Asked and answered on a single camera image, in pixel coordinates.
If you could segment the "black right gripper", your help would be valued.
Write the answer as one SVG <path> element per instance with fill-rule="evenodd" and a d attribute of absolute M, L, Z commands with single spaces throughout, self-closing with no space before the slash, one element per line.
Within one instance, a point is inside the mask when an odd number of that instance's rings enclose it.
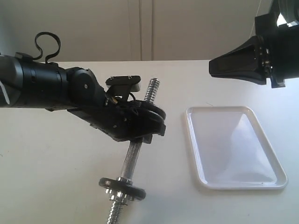
<path fill-rule="evenodd" d="M 277 25 L 278 14 L 255 17 L 255 34 L 238 48 L 209 61 L 209 74 L 272 88 L 299 77 L 299 26 Z"/>

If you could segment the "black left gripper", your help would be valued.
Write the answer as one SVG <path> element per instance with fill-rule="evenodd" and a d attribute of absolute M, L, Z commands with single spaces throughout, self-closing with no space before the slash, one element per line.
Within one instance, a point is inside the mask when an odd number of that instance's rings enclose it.
<path fill-rule="evenodd" d="M 113 101 L 103 98 L 86 101 L 67 112 L 86 121 L 114 141 L 141 141 L 151 144 L 153 134 L 164 136 L 166 125 L 159 117 L 141 108 L 141 100 Z"/>

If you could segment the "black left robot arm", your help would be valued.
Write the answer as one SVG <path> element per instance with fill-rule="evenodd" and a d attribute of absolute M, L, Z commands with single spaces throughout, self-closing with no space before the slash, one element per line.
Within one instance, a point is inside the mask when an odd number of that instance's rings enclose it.
<path fill-rule="evenodd" d="M 122 142 L 141 139 L 150 144 L 164 136 L 165 112 L 152 102 L 138 100 L 139 76 L 115 76 L 102 87 L 89 69 L 61 68 L 39 63 L 28 55 L 0 57 L 0 105 L 3 108 L 66 110 Z"/>

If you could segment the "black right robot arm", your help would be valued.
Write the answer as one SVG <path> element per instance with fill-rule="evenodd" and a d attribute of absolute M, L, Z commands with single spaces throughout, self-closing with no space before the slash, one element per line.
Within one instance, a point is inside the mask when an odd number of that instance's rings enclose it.
<path fill-rule="evenodd" d="M 255 17 L 255 35 L 209 61 L 209 74 L 265 85 L 285 86 L 299 76 L 299 2 L 279 0 L 274 10 Z"/>

